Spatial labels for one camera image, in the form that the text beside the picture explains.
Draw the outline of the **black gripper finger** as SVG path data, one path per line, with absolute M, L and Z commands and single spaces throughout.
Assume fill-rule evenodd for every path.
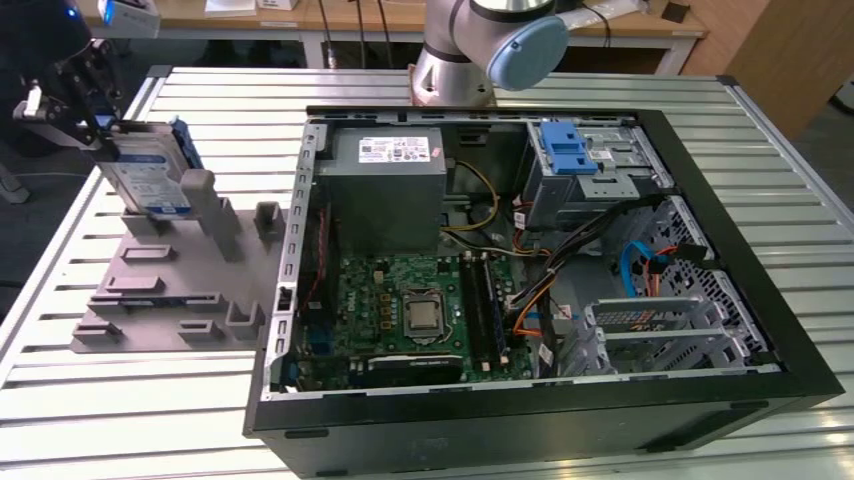
M 111 142 L 97 114 L 111 115 L 108 96 L 97 87 L 83 90 L 80 103 L 51 96 L 40 85 L 31 85 L 25 99 L 15 107 L 16 123 L 53 144 L 76 149 L 108 149 Z
M 72 58 L 79 89 L 96 115 L 123 115 L 124 87 L 117 55 L 109 40 L 92 39 Z

